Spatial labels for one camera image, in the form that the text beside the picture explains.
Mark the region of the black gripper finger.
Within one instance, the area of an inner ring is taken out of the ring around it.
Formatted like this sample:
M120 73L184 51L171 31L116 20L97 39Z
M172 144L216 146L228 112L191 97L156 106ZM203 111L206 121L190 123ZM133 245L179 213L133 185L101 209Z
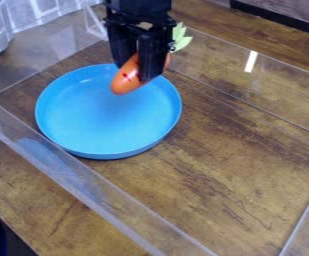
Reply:
M150 28L137 39L139 78L147 82L163 73L167 53L174 47L172 29Z
M108 23L107 35L112 59L116 67L120 68L136 52L136 23Z

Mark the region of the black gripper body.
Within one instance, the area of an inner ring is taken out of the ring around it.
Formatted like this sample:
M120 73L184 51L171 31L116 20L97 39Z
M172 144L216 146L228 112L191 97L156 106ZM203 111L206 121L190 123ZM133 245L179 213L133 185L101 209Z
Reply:
M103 5L109 40L135 40L150 31L172 34L171 0L103 0Z

